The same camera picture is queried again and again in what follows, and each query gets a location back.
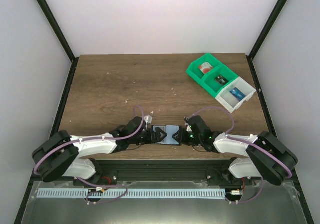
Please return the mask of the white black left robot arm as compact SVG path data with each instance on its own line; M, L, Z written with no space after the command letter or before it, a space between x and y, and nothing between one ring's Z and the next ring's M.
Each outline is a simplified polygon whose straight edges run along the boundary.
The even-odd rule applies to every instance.
M98 165L89 157L95 154L113 154L126 151L132 144L144 145L162 142L167 133L163 127L148 128L149 117L134 117L127 125L95 136L70 135L62 130L55 133L33 153L34 174L44 182L60 177L99 179Z

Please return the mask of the black frame post left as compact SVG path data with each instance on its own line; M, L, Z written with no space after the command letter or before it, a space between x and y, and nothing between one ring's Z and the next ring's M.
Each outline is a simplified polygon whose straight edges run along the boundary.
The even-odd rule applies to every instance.
M47 0L36 0L36 1L38 2L41 10L43 11L46 19L48 20L51 28L53 29L56 37L58 38L68 58L70 59L71 62L74 62L76 60L76 56L73 53L65 35L63 34L63 31L60 28L60 25L58 24L58 21L56 20Z

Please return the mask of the black frame post right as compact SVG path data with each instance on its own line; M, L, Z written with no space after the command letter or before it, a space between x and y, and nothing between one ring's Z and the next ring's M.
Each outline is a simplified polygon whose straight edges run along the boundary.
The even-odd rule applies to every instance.
M253 45L252 50L249 53L249 57L254 59L257 55L258 51L260 50L261 46L263 45L265 39L267 38L270 30L272 29L274 23L276 22L278 16L280 15L282 9L286 5L288 0L277 0L272 12L270 13L262 31L260 32L255 44Z

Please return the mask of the red white card in bin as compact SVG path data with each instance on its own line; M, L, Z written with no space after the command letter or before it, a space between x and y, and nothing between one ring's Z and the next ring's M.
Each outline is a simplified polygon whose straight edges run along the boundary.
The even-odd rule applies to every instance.
M210 70L212 70L214 67L209 62L203 62L198 66L198 68L204 73L208 73Z

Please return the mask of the black frame post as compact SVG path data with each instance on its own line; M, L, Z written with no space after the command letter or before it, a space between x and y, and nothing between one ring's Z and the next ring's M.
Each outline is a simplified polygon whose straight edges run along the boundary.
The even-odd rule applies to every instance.
M53 29L56 37L58 38L68 58L70 59L71 62L74 62L76 60L76 56L73 53L65 35L63 34L63 31L60 28L60 25L58 24L58 21L56 20L47 0L36 0L36 1L38 2L41 10L43 11L46 19L48 20L51 28Z
M278 16L280 15L282 9L286 5L288 0L277 0L272 12L270 13L262 31L260 32L255 44L253 45L252 50L249 53L249 57L254 59L257 55L258 51L260 50L261 46L263 45L265 39L267 38L270 30L272 29L274 23L276 22Z

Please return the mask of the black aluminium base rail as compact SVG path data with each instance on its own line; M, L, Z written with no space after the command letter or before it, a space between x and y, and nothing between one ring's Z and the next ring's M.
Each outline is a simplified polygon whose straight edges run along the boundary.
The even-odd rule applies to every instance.
M280 186L288 178L286 171L277 163L268 167L258 166L248 158L212 160L95 160L89 159L94 169L85 172L81 167L75 173L57 170L36 171L44 182L74 178L76 185L116 185L121 181L206 181L209 185L237 187L262 178Z

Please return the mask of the blue card in bin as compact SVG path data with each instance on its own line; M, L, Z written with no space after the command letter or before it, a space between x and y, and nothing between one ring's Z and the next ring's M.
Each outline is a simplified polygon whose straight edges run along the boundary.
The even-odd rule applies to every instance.
M237 87L234 87L233 89L230 90L230 93L235 96L239 101L241 101L242 99L244 99L246 97L246 95L239 90Z

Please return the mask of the green plastic bin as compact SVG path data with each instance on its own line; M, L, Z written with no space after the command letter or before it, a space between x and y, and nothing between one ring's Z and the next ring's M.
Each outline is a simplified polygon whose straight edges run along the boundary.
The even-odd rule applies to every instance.
M198 84L202 82L206 74L211 70L217 70L222 65L211 53L206 53L194 60L188 66L186 73Z
M213 97L235 80L238 76L226 65L219 65L204 74L201 80L201 86Z

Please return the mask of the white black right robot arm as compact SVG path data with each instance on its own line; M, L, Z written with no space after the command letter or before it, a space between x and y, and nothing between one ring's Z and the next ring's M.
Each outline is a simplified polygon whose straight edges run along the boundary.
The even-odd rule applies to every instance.
M227 168L234 178L261 177L280 186L292 177L298 158L272 133L241 136L212 131L199 115L186 118L185 122L186 127L174 131L172 138L182 144L200 145L207 152L236 154L237 158Z

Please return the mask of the white plastic bin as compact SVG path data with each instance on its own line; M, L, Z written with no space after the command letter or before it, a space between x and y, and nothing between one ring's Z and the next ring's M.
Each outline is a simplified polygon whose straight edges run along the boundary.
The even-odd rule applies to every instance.
M215 99L229 111L233 113L245 101L248 101L257 90L245 81L242 77L237 77L229 84L225 85L218 92Z

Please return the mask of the black leather card holder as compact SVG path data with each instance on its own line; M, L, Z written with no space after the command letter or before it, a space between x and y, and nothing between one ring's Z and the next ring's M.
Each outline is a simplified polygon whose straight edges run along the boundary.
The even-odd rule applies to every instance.
M151 126L151 143L161 145L180 146L176 138L180 131L177 125L152 125Z

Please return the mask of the dark green card in bin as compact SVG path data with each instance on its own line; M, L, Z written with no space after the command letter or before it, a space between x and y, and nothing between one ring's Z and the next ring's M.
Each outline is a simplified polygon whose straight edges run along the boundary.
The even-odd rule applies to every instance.
M223 75L218 75L214 80L221 85L225 85L226 83L229 82L229 80L225 78Z

